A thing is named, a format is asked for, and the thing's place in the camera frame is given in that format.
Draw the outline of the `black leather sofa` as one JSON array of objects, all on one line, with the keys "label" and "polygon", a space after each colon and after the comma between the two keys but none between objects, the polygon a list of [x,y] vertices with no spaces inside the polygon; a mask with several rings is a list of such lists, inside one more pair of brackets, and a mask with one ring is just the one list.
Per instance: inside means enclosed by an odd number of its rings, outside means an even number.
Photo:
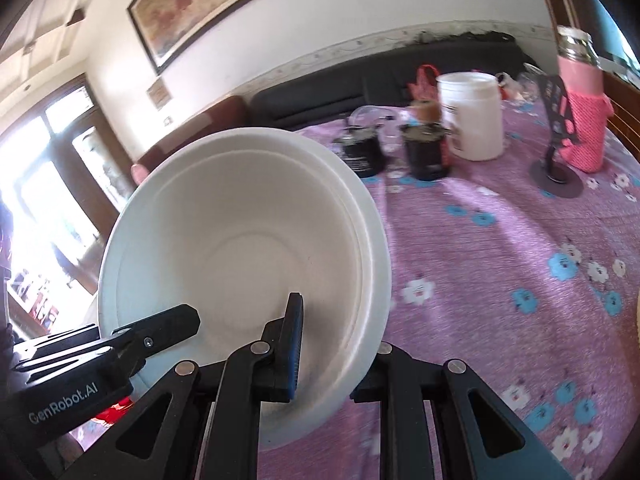
[{"label": "black leather sofa", "polygon": [[258,92],[248,109],[254,126],[296,131],[340,119],[363,105],[404,107],[420,66],[439,73],[482,72],[518,76],[527,63],[515,38],[503,32],[465,32],[356,58]]}]

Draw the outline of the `white plastic jar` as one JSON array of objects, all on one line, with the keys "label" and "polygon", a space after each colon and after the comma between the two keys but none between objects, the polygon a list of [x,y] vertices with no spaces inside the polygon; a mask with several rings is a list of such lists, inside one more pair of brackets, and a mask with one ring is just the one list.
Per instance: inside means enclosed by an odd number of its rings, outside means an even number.
[{"label": "white plastic jar", "polygon": [[437,89],[450,150],[469,162],[501,156],[504,133],[497,77],[479,72],[442,74]]}]

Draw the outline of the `black phone stand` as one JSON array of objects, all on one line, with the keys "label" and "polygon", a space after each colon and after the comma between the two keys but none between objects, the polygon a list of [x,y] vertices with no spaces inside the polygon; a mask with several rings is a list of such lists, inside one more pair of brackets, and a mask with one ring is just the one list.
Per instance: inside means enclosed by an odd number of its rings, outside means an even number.
[{"label": "black phone stand", "polygon": [[541,191],[556,197],[577,198],[584,185],[578,174],[559,159],[561,148],[579,143],[572,106],[559,75],[538,74],[536,83],[550,131],[549,144],[541,159],[529,167],[529,177]]}]

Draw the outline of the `large red flower plate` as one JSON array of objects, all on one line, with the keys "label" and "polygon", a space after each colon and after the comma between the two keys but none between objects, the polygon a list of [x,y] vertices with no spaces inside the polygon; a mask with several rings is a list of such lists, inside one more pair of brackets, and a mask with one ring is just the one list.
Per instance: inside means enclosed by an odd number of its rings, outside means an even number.
[{"label": "large red flower plate", "polygon": [[133,405],[134,402],[132,402],[130,396],[126,396],[126,398],[123,398],[100,414],[94,416],[94,419],[103,422],[105,425],[112,426],[115,422],[118,422],[119,419],[123,418]]}]

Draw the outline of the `white bowl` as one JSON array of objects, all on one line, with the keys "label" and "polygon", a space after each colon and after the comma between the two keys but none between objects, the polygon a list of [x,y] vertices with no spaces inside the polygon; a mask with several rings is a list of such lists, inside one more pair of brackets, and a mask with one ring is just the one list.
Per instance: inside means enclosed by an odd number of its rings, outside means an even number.
[{"label": "white bowl", "polygon": [[260,444],[280,448],[337,412],[367,373],[390,312],[384,226],[362,181],[315,140],[237,128],[196,141],[140,185],[119,216],[99,279],[100,329],[178,304],[186,341],[134,376],[142,396],[173,365],[207,365],[257,340],[286,300],[304,300],[295,398],[262,409]]}]

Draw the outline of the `red plastic bag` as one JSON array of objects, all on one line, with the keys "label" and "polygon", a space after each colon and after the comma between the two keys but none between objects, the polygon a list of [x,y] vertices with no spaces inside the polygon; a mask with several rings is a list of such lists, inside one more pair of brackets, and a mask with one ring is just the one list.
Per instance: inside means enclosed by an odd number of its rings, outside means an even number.
[{"label": "red plastic bag", "polygon": [[439,70],[431,64],[422,64],[416,70],[416,81],[408,83],[411,103],[438,101]]}]

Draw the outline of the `small wall plaque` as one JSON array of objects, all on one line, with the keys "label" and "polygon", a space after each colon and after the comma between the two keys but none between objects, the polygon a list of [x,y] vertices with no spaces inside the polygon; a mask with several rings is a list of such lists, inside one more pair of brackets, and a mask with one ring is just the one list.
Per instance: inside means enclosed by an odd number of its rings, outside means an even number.
[{"label": "small wall plaque", "polygon": [[149,86],[146,94],[158,110],[161,110],[171,101],[171,94],[160,77]]}]

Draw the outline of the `wooden door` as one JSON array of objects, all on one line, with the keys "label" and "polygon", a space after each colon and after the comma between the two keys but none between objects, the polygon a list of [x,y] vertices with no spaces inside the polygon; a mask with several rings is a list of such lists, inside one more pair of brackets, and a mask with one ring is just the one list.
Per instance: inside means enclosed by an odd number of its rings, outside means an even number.
[{"label": "wooden door", "polygon": [[84,75],[2,133],[10,315],[30,336],[91,320],[107,240],[134,192],[130,164]]}]

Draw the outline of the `pink sleeved thermos bottle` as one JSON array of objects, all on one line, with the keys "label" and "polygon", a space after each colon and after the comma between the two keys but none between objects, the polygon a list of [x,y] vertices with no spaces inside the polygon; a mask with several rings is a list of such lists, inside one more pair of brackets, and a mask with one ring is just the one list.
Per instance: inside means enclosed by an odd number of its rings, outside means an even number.
[{"label": "pink sleeved thermos bottle", "polygon": [[592,39],[581,29],[558,26],[558,63],[572,108],[578,143],[564,141],[563,159],[586,174],[598,172],[604,161],[605,133],[613,115],[603,89],[603,70]]}]

